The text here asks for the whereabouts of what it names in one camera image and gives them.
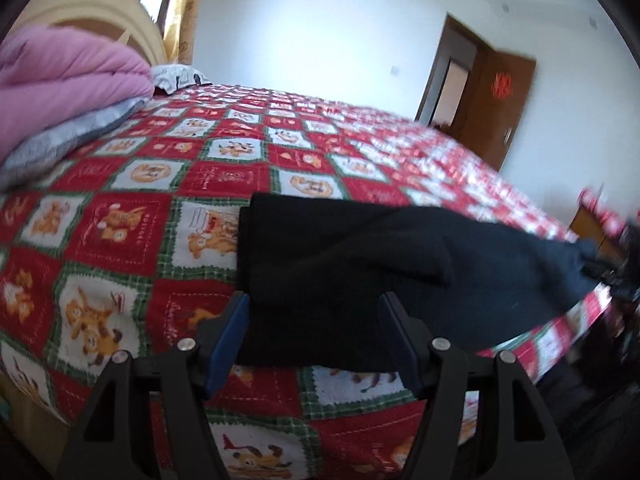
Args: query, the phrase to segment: red and white checkered quilt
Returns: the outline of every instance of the red and white checkered quilt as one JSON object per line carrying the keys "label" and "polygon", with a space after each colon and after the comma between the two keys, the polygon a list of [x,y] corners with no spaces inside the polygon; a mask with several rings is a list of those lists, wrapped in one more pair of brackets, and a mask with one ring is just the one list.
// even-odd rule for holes
{"label": "red and white checkered quilt", "polygon": [[[155,97],[2,197],[5,373],[73,423],[114,351],[164,351],[220,313],[236,275],[238,210],[255,191],[442,206],[540,237],[574,236],[419,124],[284,92],[187,89]],[[599,287],[500,348],[513,349],[536,380],[608,304]],[[156,448],[170,467],[154,409]],[[469,393],[462,440],[476,409]],[[234,367],[207,416],[232,476],[378,479],[402,467],[422,410],[396,374]]]}

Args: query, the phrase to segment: metal bolt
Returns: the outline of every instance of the metal bolt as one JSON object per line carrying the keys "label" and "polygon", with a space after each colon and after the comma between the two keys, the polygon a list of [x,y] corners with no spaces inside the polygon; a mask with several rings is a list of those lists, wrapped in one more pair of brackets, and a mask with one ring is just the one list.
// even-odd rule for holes
{"label": "metal bolt", "polygon": [[129,354],[127,354],[124,350],[118,350],[111,356],[111,360],[117,365],[121,365],[127,359],[129,359]]}
{"label": "metal bolt", "polygon": [[433,341],[431,341],[431,346],[433,346],[436,350],[440,350],[441,352],[445,352],[451,348],[451,343],[448,339],[443,337],[437,337]]}
{"label": "metal bolt", "polygon": [[505,350],[503,352],[500,352],[500,361],[502,361],[503,363],[507,363],[508,365],[512,365],[517,361],[517,357],[513,352]]}
{"label": "metal bolt", "polygon": [[186,352],[187,350],[193,350],[196,348],[196,340],[193,337],[185,337],[178,341],[178,350]]}

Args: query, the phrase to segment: curtain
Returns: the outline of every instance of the curtain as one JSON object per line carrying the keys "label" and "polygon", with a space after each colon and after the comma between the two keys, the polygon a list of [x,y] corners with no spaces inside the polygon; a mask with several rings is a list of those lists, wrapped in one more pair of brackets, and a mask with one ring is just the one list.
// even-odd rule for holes
{"label": "curtain", "polygon": [[169,0],[164,22],[164,49],[170,63],[191,64],[200,0]]}

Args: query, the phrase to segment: pink blanket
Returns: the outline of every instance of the pink blanket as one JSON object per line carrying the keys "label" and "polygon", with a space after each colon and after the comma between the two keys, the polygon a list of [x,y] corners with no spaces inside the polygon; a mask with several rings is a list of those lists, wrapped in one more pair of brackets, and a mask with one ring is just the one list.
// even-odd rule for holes
{"label": "pink blanket", "polygon": [[72,27],[23,27],[0,44],[0,162],[45,128],[153,91],[150,66],[128,46]]}

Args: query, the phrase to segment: wooden cabinet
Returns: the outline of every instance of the wooden cabinet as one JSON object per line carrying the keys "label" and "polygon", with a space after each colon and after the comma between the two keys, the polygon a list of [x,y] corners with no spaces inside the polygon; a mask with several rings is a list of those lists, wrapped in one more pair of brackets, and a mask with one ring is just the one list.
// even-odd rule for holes
{"label": "wooden cabinet", "polygon": [[569,228],[580,238],[592,239],[598,247],[600,256],[611,260],[624,259],[623,252],[618,244],[614,240],[607,238],[602,227],[600,227],[598,221],[587,208],[580,206]]}

